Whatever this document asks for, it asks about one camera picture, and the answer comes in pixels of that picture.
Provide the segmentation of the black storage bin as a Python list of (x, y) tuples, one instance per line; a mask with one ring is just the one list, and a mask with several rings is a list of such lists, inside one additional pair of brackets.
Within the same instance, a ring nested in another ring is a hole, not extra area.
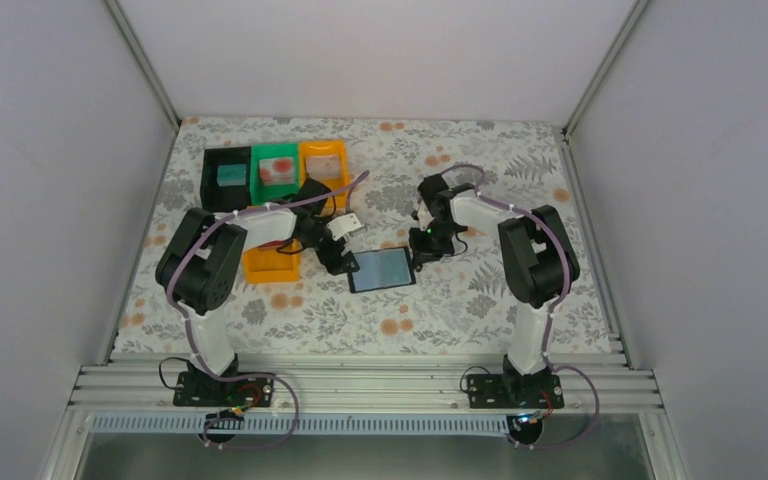
[(201, 207), (209, 212), (231, 212), (251, 205), (251, 147), (206, 149), (200, 181)]

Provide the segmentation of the green storage bin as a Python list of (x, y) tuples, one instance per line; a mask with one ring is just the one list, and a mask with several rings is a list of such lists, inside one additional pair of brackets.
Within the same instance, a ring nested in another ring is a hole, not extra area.
[(253, 145), (250, 166), (253, 205), (294, 195), (300, 188), (302, 167), (297, 143)]

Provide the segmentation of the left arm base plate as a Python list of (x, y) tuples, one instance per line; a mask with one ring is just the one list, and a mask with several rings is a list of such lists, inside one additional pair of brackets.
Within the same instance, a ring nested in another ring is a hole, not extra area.
[(176, 407), (269, 407), (274, 381), (246, 377), (218, 382), (199, 370), (178, 375), (172, 403)]

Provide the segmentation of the aluminium rail frame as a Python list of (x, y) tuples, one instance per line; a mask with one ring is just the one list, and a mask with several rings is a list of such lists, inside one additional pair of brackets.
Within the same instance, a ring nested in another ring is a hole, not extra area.
[[(160, 374), (175, 376), (182, 363), (163, 364), (159, 354), (115, 354), (102, 366), (80, 369), (68, 401), (72, 409), (170, 410), (172, 393)], [(632, 370), (621, 354), (562, 354), (560, 364), (582, 371), (561, 373), (564, 414), (651, 413), (664, 408), (653, 372)], [(462, 372), (480, 365), (497, 370), (499, 354), (313, 355), (242, 354), (243, 371), (271, 372), (285, 380), (304, 413), (464, 414)]]

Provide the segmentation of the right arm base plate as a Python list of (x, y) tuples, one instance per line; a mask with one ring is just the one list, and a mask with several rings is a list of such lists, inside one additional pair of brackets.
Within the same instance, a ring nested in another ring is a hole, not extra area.
[(562, 409), (560, 378), (554, 374), (510, 376), (470, 374), (466, 392), (471, 409)]

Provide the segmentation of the floral table mat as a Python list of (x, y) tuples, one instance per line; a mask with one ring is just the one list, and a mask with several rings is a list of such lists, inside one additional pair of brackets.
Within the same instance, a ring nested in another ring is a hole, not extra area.
[[(578, 256), (580, 225), (558, 145), (542, 122), (188, 117), (179, 130), (135, 281), (114, 343), (121, 353), (184, 353), (182, 322), (155, 280), (156, 265), (184, 213), (199, 202), (208, 148), (341, 139), (351, 174), (369, 177), (351, 206), (364, 223), (354, 252), (408, 242), (416, 189), (426, 175), (479, 182), (483, 193), (532, 209), (553, 206)], [(242, 353), (501, 353), (517, 302), (496, 243), (462, 233), (458, 255), (429, 264), (414, 285), (353, 294), (312, 252), (295, 282), (252, 285), (239, 278), (226, 307), (227, 335)]]

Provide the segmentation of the red patterned card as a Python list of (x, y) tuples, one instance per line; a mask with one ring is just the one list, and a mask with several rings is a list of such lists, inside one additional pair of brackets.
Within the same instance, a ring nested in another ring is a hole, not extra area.
[(295, 184), (296, 160), (291, 156), (262, 159), (258, 164), (258, 178), (264, 186)]

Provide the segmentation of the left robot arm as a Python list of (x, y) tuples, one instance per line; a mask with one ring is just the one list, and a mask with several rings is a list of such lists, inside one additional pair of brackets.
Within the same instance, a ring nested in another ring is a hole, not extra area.
[(191, 364), (216, 381), (235, 380), (236, 353), (227, 337), (224, 306), (244, 253), (270, 243), (294, 242), (317, 256), (331, 275), (348, 275), (359, 264), (346, 246), (354, 217), (347, 206), (322, 214), (339, 196), (351, 197), (367, 177), (362, 172), (344, 187), (329, 190), (308, 179), (288, 199), (216, 215), (188, 210), (158, 263), (155, 279), (169, 305), (181, 316)]

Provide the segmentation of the near orange storage bin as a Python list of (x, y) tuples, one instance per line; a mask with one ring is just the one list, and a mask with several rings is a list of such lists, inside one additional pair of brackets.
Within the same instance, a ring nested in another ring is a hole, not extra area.
[(301, 254), (280, 253), (278, 245), (266, 245), (246, 251), (241, 264), (249, 284), (290, 283), (300, 278)]

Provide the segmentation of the far orange storage bin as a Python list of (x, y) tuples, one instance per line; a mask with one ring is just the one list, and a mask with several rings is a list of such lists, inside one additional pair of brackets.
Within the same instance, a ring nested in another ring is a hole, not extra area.
[(332, 191), (351, 183), (347, 150), (342, 140), (300, 142), (299, 159), (308, 177), (323, 183)]

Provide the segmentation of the pale card in orange bin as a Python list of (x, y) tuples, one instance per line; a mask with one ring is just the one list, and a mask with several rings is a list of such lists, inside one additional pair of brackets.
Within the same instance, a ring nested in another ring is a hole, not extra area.
[(320, 182), (342, 178), (342, 161), (337, 154), (308, 156), (305, 168), (310, 177)]

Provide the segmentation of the orange storage bin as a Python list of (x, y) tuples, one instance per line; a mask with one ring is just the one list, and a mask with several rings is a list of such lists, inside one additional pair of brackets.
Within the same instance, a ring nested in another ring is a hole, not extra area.
[(332, 191), (351, 183), (347, 150), (342, 140), (300, 142), (299, 159), (308, 177), (323, 183)]
[(246, 251), (241, 264), (249, 284), (290, 283), (300, 278), (301, 254), (280, 253), (278, 245), (266, 245)]

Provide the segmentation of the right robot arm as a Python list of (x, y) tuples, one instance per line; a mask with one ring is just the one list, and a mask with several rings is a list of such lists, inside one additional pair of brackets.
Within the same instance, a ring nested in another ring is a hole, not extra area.
[(441, 174), (424, 178), (418, 188), (409, 230), (411, 268), (453, 256), (455, 237), (472, 228), (494, 239), (504, 279), (518, 301), (513, 337), (503, 371), (523, 383), (552, 370), (548, 354), (553, 313), (578, 279), (580, 267), (556, 209), (531, 211), (492, 199), (465, 183), (447, 184)]

